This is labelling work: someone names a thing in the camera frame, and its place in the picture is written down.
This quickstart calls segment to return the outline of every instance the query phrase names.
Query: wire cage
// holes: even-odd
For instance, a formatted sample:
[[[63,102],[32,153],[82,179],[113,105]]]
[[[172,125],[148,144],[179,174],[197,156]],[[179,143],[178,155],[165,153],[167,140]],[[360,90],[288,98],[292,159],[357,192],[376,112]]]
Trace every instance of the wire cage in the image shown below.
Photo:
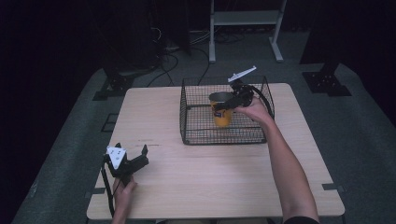
[[[259,89],[274,113],[274,102],[265,76],[247,76],[240,79],[244,84]],[[233,91],[227,77],[183,79],[179,121],[183,143],[191,146],[266,143],[262,128],[246,115],[233,112],[230,125],[215,125],[208,97],[218,91]]]

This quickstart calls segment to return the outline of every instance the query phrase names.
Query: dark background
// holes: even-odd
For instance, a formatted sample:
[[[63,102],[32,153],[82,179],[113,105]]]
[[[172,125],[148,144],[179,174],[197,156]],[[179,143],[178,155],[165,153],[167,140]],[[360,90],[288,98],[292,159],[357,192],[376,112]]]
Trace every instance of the dark background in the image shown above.
[[[0,3],[1,223],[14,217],[81,90],[91,75],[103,67],[102,49],[111,46],[105,58],[112,59],[114,64],[147,68],[156,65],[155,58],[161,58],[162,53],[161,45],[149,44],[152,36],[144,22],[163,28],[164,35],[184,45],[186,51],[187,30],[208,27],[208,0],[129,1],[129,5],[127,2]],[[231,1],[231,6],[236,10],[278,6],[278,1],[235,2]],[[227,6],[228,1],[217,1],[219,9]],[[142,20],[142,15],[133,17],[138,8],[150,13],[150,20],[135,22]],[[172,11],[176,8],[177,15],[184,19],[170,16],[169,11],[176,15]],[[359,3],[333,0],[321,4],[289,0],[282,24],[284,31],[312,28],[302,63],[323,63],[335,49],[341,63],[360,76],[394,124],[395,9],[394,1],[390,0]],[[125,27],[117,23],[120,15],[133,28],[123,30]],[[127,35],[139,38],[131,45],[123,39]]]

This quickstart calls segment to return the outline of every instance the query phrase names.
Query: orange cup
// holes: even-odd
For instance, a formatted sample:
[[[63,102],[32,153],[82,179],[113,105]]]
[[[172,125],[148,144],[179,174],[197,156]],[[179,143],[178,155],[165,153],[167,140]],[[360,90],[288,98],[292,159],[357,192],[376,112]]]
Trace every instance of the orange cup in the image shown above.
[[[230,125],[231,118],[233,117],[233,111],[231,109],[215,110],[215,105],[218,103],[224,103],[229,99],[233,98],[233,94],[227,91],[213,92],[209,95],[210,105],[212,107],[213,118],[215,124],[219,127],[226,127]]]

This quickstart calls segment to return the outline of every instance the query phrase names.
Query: black curtain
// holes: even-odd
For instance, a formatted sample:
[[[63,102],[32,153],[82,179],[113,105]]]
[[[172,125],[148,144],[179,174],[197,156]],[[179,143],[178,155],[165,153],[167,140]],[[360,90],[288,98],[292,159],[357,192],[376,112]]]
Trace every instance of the black curtain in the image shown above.
[[[321,1],[301,63],[331,57],[357,73],[396,125],[396,2]]]
[[[84,1],[1,1],[0,8],[0,223],[10,223],[99,64],[88,50]]]

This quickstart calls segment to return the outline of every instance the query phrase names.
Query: finger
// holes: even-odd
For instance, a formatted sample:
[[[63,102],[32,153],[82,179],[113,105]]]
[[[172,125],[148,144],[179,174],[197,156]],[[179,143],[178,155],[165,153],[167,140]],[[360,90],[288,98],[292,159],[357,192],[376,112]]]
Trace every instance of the finger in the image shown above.
[[[237,113],[244,113],[246,111],[245,107],[242,107],[241,105],[234,108],[233,111],[237,112]]]
[[[253,97],[250,105],[261,104],[261,103],[262,101],[259,98]]]

